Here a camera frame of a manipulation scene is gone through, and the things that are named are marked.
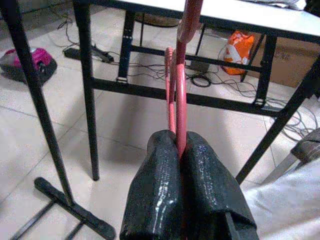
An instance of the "white tile floor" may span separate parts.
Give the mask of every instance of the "white tile floor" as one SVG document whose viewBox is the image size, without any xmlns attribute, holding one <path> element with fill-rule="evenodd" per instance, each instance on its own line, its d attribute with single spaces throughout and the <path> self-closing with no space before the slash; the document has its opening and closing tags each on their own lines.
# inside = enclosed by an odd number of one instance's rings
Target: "white tile floor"
<svg viewBox="0 0 320 240">
<path fill-rule="evenodd" d="M 69 9 L 58 9 L 60 13 Z M 92 8 L 92 39 L 98 47 L 120 52 L 124 24 L 124 12 L 116 9 Z M 150 135 L 165 129 L 166 108 L 164 101 L 95 91 L 100 181 L 91 180 L 89 143 L 81 65 L 77 60 L 65 58 L 62 48 L 68 45 L 64 29 L 56 30 L 62 22 L 50 12 L 25 15 L 25 28 L 31 46 L 44 47 L 56 59 L 58 68 L 44 85 L 43 92 L 58 138 L 69 181 L 76 201 L 99 218 L 113 225 L 119 234 L 130 182 L 146 154 Z M 13 47 L 8 30 L 0 22 L 0 54 Z M 135 24 L 134 42 L 139 42 L 139 23 Z M 77 27 L 69 28 L 69 35 L 77 41 Z M 143 44 L 164 49 L 175 43 L 176 28 L 145 26 Z M 191 42 L 188 52 L 193 53 L 197 39 Z M 200 55 L 216 57 L 224 42 L 204 36 Z M 133 53 L 131 62 L 162 64 L 160 56 Z M 114 80 L 118 67 L 93 61 L 94 76 Z M 130 75 L 149 73 L 147 69 L 131 68 Z M 218 75 L 230 78 L 222 70 Z M 146 75 L 132 76 L 133 83 L 164 88 L 161 80 L 152 80 Z M 253 84 L 257 80 L 249 77 Z M 269 96 L 288 99 L 294 89 L 271 83 Z M 230 88 L 215 85 L 199 88 L 188 82 L 188 92 L 250 101 Z M 316 99 L 305 102 L 319 113 Z M 188 129 L 198 132 L 208 140 L 220 160 L 235 176 L 263 135 L 271 126 L 268 117 L 238 113 L 220 109 L 188 107 Z M 0 239 L 8 239 L 16 230 L 48 203 L 48 199 L 34 188 L 34 179 L 44 177 L 61 189 L 51 155 L 44 139 L 27 87 L 6 79 L 0 74 Z M 271 148 L 263 155 L 246 181 L 243 190 L 258 186 L 277 164 L 289 153 L 294 142 L 279 135 Z M 78 220 L 60 207 L 54 207 L 24 239 L 63 239 Z M 76 239 L 99 239 L 88 227 L 84 227 Z"/>
</svg>

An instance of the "stand base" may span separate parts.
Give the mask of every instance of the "stand base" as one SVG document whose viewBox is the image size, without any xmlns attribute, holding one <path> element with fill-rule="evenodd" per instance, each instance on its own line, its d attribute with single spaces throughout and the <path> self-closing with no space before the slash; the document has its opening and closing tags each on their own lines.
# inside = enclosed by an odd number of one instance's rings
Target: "stand base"
<svg viewBox="0 0 320 240">
<path fill-rule="evenodd" d="M 38 177 L 34 180 L 34 186 L 37 190 L 45 194 L 51 199 L 50 203 L 40 210 L 35 216 L 33 216 L 18 232 L 11 238 L 11 240 L 18 240 L 24 235 L 28 229 L 30 229 L 43 215 L 45 215 L 54 204 L 60 205 L 74 217 L 80 220 L 80 223 L 75 227 L 75 229 L 66 237 L 66 239 L 72 239 L 77 232 L 81 229 L 83 225 L 87 225 L 101 237 L 106 240 L 113 240 L 116 238 L 115 229 L 94 216 L 91 212 L 85 210 L 82 206 L 74 203 L 73 205 L 68 205 L 65 195 L 53 187 L 50 182 L 42 177 Z"/>
</svg>

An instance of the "cardboard box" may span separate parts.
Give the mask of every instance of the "cardboard box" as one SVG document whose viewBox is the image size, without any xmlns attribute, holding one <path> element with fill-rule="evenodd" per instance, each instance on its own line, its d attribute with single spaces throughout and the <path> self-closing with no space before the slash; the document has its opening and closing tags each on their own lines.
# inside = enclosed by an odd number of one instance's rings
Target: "cardboard box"
<svg viewBox="0 0 320 240">
<path fill-rule="evenodd" d="M 255 48 L 260 34 L 253 34 L 255 36 Z M 253 60 L 253 66 L 260 66 L 265 50 L 265 40 L 266 38 L 264 38 Z M 319 54 L 320 45 L 316 43 L 278 37 L 272 62 L 270 81 L 289 87 L 297 87 Z M 258 72 L 249 71 L 248 75 L 256 78 L 259 77 Z"/>
</svg>

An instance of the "black power strip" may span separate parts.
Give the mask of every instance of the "black power strip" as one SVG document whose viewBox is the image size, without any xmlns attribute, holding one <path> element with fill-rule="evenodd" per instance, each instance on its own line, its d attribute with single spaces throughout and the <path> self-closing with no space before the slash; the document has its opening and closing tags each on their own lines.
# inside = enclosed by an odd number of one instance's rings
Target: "black power strip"
<svg viewBox="0 0 320 240">
<path fill-rule="evenodd" d="M 64 56 L 69 59 L 80 60 L 80 50 L 75 48 L 68 48 L 63 51 Z M 104 63 L 112 63 L 115 61 L 114 57 L 111 56 L 107 51 L 102 51 L 96 46 L 91 46 L 91 53 L 93 56 L 99 57 Z"/>
</svg>

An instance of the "orange plastic bag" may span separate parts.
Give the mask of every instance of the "orange plastic bag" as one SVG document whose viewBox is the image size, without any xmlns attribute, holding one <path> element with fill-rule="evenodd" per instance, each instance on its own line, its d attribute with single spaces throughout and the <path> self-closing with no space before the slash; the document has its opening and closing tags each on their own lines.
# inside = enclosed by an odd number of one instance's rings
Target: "orange plastic bag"
<svg viewBox="0 0 320 240">
<path fill-rule="evenodd" d="M 245 35 L 240 31 L 235 31 L 228 39 L 224 52 L 224 61 L 237 64 L 248 64 L 250 50 L 254 44 L 253 35 Z M 229 75 L 241 75 L 245 72 L 243 69 L 233 67 L 222 67 Z"/>
</svg>

